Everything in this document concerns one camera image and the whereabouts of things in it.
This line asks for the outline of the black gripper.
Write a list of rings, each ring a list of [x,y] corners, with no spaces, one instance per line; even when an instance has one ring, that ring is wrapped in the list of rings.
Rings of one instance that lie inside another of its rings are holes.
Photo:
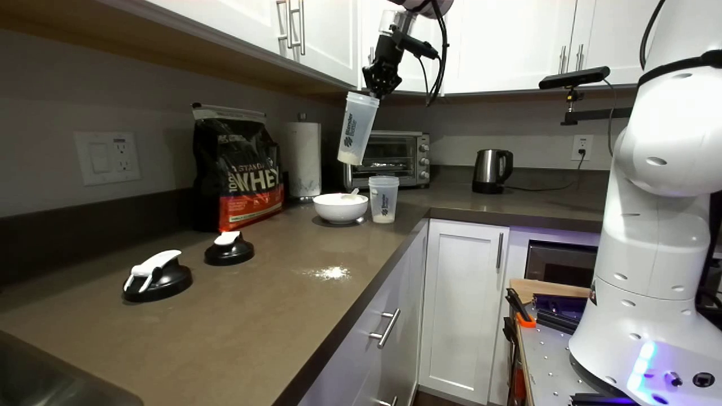
[[[387,97],[402,84],[396,68],[407,52],[426,58],[437,56],[431,43],[418,40],[410,33],[396,29],[378,33],[370,66],[361,68],[365,87],[375,92],[375,86],[378,86],[378,98]]]

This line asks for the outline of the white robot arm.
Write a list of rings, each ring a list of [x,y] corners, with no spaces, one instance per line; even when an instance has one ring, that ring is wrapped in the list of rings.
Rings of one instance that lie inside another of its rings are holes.
[[[720,47],[720,0],[659,0],[568,339],[576,363],[638,406],[722,406],[722,332],[694,309],[722,190]]]

